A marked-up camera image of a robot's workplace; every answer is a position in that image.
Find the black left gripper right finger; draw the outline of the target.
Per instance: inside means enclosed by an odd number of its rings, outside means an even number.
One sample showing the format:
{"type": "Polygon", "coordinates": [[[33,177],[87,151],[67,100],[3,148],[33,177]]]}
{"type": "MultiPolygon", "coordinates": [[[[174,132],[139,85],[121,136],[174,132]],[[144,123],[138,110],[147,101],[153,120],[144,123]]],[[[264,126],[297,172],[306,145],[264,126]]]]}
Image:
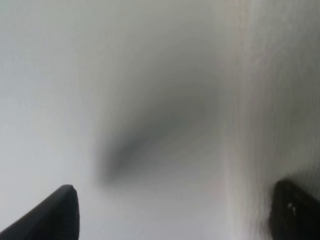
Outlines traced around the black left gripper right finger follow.
{"type": "Polygon", "coordinates": [[[287,179],[278,181],[272,194],[269,229],[274,240],[319,240],[320,201],[287,179]]]}

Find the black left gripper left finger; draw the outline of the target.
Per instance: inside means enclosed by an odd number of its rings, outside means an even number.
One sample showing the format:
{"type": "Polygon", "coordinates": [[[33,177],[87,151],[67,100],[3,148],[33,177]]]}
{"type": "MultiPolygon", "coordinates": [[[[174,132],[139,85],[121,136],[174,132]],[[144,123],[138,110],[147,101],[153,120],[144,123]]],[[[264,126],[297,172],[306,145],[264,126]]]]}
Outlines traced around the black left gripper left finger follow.
{"type": "Polygon", "coordinates": [[[80,209],[76,189],[65,184],[0,232],[2,240],[78,240],[80,209]]]}

